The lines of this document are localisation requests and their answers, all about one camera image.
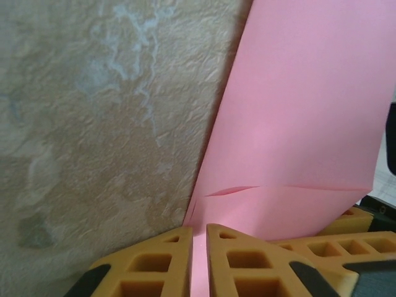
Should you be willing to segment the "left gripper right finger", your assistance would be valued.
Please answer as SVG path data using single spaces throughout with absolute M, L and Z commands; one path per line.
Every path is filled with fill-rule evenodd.
M 219 224 L 207 225 L 211 296 L 337 296 L 297 253 Z

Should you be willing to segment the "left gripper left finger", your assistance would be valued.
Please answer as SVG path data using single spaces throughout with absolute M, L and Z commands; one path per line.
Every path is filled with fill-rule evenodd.
M 97 260 L 71 296 L 189 296 L 192 228 L 179 227 Z

